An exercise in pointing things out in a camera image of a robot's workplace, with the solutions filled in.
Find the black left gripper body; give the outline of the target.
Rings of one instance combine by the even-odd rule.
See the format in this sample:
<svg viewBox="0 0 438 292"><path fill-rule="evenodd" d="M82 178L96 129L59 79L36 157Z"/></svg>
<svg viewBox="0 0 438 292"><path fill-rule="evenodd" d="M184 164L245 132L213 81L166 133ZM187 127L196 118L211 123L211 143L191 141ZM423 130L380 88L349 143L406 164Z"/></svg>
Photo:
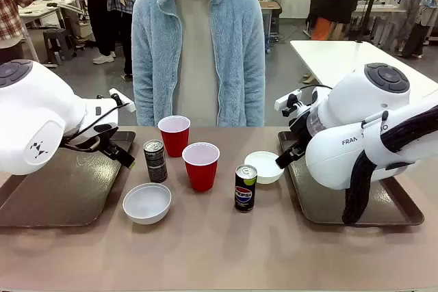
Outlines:
<svg viewBox="0 0 438 292"><path fill-rule="evenodd" d="M112 141L112 136L117 130L118 127L111 124L95 125L94 131L97 132L96 138L99 141L94 149L104 155L117 155L119 153L118 146Z"/></svg>

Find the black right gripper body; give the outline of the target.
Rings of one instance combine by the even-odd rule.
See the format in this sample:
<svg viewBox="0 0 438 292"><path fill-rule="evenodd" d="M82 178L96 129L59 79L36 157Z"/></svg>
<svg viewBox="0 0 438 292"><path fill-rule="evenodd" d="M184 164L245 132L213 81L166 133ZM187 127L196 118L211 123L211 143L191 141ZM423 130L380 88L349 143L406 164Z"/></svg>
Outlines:
<svg viewBox="0 0 438 292"><path fill-rule="evenodd" d="M289 122L289 129L294 135L296 140L296 147L305 151L312 136L307 128L307 118L309 116L310 109L307 109L302 114Z"/></svg>

